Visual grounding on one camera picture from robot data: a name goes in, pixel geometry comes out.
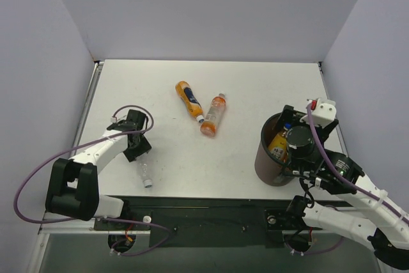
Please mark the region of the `yellow juice bottle blue cap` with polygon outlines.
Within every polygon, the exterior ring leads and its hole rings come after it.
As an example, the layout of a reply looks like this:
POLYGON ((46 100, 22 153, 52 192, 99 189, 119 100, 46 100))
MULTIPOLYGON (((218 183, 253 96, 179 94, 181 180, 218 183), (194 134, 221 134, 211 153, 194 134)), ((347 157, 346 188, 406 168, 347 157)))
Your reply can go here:
POLYGON ((275 135, 268 146, 269 152, 279 161, 284 162, 287 156, 286 136, 291 128, 290 123, 285 123, 283 128, 275 135))

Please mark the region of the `clear plastic bottle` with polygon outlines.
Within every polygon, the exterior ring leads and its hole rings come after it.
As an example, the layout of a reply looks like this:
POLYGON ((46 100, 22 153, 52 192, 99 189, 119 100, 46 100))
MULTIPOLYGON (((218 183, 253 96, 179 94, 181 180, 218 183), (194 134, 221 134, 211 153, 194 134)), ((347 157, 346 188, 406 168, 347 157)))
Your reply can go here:
POLYGON ((145 159, 139 157, 137 160, 137 172, 143 183, 145 189, 153 187, 153 180, 151 179, 150 167, 145 159))

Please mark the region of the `orange bottle dark blue label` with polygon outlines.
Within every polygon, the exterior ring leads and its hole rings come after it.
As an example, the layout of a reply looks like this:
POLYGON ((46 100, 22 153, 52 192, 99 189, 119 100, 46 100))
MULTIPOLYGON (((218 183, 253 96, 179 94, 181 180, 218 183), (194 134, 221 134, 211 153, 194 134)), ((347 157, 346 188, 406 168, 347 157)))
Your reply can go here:
POLYGON ((205 119, 203 115, 203 108, 194 96, 190 85, 185 81, 180 81, 176 84, 175 90, 185 104, 185 107, 191 117, 193 117, 198 123, 202 123, 205 119))

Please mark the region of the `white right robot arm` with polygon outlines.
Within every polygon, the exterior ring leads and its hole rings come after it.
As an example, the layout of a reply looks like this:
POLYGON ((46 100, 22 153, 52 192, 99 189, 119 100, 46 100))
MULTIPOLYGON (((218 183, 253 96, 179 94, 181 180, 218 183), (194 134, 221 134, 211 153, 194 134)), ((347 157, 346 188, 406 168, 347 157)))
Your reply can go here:
POLYGON ((299 178, 305 196, 294 197, 286 222, 321 228, 362 244, 386 265, 408 269, 408 213, 377 188, 363 169, 347 155, 324 147, 338 126, 335 103, 310 100, 305 113, 284 106, 277 128, 287 128, 287 158, 280 165, 286 177, 299 178), (309 189, 327 191, 347 202, 362 217, 317 204, 309 189))

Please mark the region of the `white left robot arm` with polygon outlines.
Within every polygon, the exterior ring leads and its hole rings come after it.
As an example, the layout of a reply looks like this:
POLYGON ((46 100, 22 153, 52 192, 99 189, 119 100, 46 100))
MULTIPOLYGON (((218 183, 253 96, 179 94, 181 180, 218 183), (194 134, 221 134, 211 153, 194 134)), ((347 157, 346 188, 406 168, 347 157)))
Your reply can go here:
POLYGON ((123 119, 113 118, 100 142, 93 142, 69 159, 56 160, 50 174, 46 211, 83 221, 108 217, 115 228, 128 227, 132 214, 124 209, 122 199, 100 194, 98 175, 120 154, 134 162, 148 153, 151 144, 144 133, 151 126, 146 113, 131 109, 123 119))

